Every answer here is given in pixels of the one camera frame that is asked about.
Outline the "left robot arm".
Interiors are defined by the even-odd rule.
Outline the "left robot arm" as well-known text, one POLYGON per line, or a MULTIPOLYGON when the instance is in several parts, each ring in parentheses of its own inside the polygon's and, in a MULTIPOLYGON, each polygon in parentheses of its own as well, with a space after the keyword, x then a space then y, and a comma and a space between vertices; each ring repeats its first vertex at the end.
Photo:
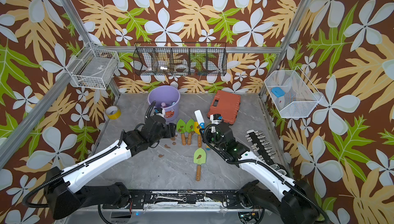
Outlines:
POLYGON ((123 183, 108 186, 87 184, 114 165, 158 144, 161 139, 175 136, 176 125, 153 115, 135 129, 122 131, 120 138, 94 156, 70 167, 54 167, 46 180, 34 188, 22 203, 29 208, 48 208, 53 219, 63 219, 78 209, 107 204, 117 208, 129 205, 130 191, 123 183))

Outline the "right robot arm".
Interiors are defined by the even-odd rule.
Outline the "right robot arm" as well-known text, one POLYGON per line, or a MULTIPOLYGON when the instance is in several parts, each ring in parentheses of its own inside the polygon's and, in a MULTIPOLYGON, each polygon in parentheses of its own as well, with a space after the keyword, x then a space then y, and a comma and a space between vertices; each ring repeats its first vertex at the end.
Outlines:
POLYGON ((226 163, 236 165, 262 183, 266 197, 247 194, 253 205, 277 212, 285 224, 330 224, 327 213, 316 203, 310 187, 295 181, 261 160, 244 144, 235 140, 226 123, 200 125, 202 141, 226 163))

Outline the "white brush blue handle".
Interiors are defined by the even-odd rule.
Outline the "white brush blue handle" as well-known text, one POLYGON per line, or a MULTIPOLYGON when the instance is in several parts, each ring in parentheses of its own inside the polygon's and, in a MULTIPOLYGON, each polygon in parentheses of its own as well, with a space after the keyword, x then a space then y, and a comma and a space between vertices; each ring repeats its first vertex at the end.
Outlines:
POLYGON ((204 121, 204 117, 203 117, 203 115, 202 115, 200 110, 196 110, 195 111, 195 117, 196 117, 196 120, 197 120, 197 123, 198 123, 199 127, 201 129, 204 129, 205 128, 205 121, 204 121))

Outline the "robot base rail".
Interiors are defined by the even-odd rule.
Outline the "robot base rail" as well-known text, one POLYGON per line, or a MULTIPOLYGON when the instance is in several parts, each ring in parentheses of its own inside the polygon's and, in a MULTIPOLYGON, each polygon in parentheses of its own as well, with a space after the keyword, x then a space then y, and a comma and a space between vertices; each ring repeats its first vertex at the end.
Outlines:
POLYGON ((104 209, 147 211, 148 209, 190 208, 224 210, 259 210, 263 206, 240 190, 130 190, 126 205, 104 204, 104 209))

